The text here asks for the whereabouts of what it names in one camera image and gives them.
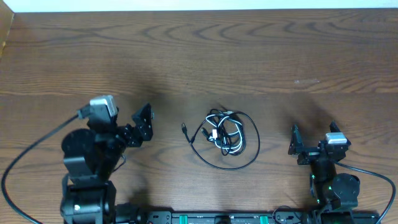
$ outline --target wooden tabletop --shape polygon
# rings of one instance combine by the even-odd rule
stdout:
[[[398,10],[90,12],[16,14],[0,62],[0,171],[25,147],[94,96],[112,94],[120,125],[150,102],[154,137],[126,150],[111,176],[117,203],[174,210],[274,210],[316,204],[309,166],[287,155],[290,127],[314,146],[335,120],[353,145],[345,164],[398,184]],[[191,136],[211,108],[246,112],[261,134],[251,166],[226,172],[197,158]],[[195,147],[211,162],[250,160],[248,148],[223,157],[200,134]],[[26,213],[61,223],[62,138],[75,121],[26,154],[7,190]],[[358,210],[381,213],[391,186],[361,180]],[[1,223],[25,220],[0,197]],[[398,222],[398,203],[384,223]]]

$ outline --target green tape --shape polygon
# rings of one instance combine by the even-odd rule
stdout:
[[[268,224],[268,216],[260,216],[260,224]]]
[[[180,224],[188,224],[188,215],[180,215]]]

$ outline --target wooden table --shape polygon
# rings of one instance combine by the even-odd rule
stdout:
[[[398,184],[398,10],[92,12],[17,14],[0,63],[0,171],[25,147],[97,95],[112,94],[119,124],[150,102],[154,137],[126,151],[112,175],[117,203],[174,210],[273,210],[316,203],[309,166],[287,155],[297,123],[309,144],[336,120],[353,145],[342,162]],[[189,135],[208,110],[241,110],[256,122],[261,153],[246,169],[212,169]],[[60,223],[62,138],[77,121],[17,163],[7,179],[15,203]],[[195,146],[221,165],[254,155],[248,128],[242,157],[222,157],[199,135]],[[361,179],[358,210],[381,213],[391,186]],[[0,199],[2,223],[23,218]],[[398,222],[398,203],[384,223]]]

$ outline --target white background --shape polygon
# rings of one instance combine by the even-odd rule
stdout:
[[[4,0],[4,2],[14,12],[341,9],[398,7],[398,0]]]

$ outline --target white label on cable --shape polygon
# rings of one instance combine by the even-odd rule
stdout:
[[[217,138],[217,129],[213,129],[213,139]]]

